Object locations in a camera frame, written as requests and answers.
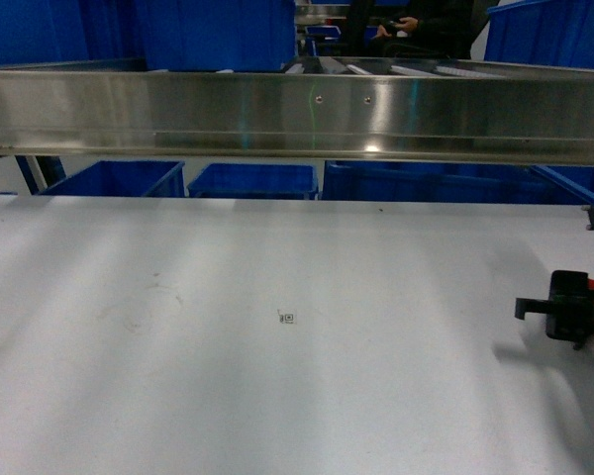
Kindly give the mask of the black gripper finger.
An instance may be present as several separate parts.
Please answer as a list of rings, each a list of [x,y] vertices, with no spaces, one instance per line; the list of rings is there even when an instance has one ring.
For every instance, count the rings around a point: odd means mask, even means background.
[[[550,313],[549,300],[517,298],[515,302],[515,318],[523,321],[526,314],[547,315]]]

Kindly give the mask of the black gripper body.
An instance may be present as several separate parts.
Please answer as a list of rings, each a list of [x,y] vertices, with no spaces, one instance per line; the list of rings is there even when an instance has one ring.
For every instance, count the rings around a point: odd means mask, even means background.
[[[589,279],[586,272],[569,270],[555,270],[550,277],[548,299],[552,311],[545,318],[545,334],[552,339],[570,341],[575,350],[580,350],[594,336]]]

